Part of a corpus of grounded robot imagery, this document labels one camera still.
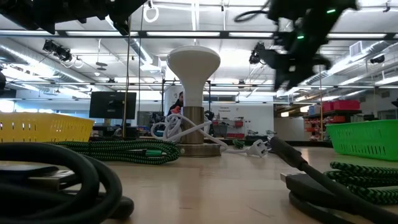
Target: table surface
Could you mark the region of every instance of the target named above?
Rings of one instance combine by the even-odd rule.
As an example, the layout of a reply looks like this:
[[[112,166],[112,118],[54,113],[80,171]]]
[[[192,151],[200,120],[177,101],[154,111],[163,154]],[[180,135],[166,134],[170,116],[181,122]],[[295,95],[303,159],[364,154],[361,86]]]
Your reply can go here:
[[[299,148],[319,171],[331,161],[366,166],[398,167],[398,163],[335,154],[329,148]],[[130,220],[106,224],[318,223],[289,203],[281,172],[295,172],[276,155],[179,158],[162,166],[108,163],[123,184],[123,194],[136,209]],[[398,206],[385,207],[398,213]],[[355,223],[361,217],[340,214]]]

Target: green braided cable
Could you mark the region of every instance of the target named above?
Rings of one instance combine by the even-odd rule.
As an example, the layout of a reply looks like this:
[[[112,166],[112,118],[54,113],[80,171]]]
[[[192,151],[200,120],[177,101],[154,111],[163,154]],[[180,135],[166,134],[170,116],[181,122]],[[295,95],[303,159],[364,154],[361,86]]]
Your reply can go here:
[[[175,161],[180,157],[178,147],[172,142],[161,140],[136,141],[98,141],[98,142],[51,142],[67,147],[75,152],[84,154],[101,161],[133,162],[137,164],[160,165]],[[146,151],[159,151],[164,156],[149,157]]]
[[[367,167],[331,162],[335,171],[325,172],[330,179],[341,183],[355,195],[378,205],[398,204],[398,189],[379,190],[370,187],[398,186],[398,169]]]
[[[244,141],[238,141],[237,139],[232,140],[232,144],[238,149],[242,149],[244,147]]]

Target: lamp base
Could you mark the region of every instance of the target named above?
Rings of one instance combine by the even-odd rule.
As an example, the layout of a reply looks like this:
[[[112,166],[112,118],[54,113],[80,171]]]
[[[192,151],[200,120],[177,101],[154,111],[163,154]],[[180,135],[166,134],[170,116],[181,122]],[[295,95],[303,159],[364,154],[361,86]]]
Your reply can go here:
[[[178,144],[182,157],[215,157],[221,156],[218,144]]]

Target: cable connector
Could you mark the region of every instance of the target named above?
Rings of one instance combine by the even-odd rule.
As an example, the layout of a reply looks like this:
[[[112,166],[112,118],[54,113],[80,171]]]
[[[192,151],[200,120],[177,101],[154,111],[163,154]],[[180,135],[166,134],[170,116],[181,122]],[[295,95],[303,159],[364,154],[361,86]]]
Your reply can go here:
[[[248,156],[255,155],[260,158],[264,157],[268,154],[268,150],[266,148],[266,144],[261,140],[257,140],[253,145],[246,151]]]

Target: computer monitor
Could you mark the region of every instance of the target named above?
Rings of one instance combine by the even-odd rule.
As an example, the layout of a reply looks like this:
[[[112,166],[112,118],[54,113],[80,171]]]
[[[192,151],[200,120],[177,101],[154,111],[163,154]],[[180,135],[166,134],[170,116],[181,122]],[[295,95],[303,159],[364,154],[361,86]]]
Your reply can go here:
[[[97,91],[91,94],[90,118],[123,119],[124,94],[108,91]],[[126,119],[136,118],[137,93],[127,93]]]

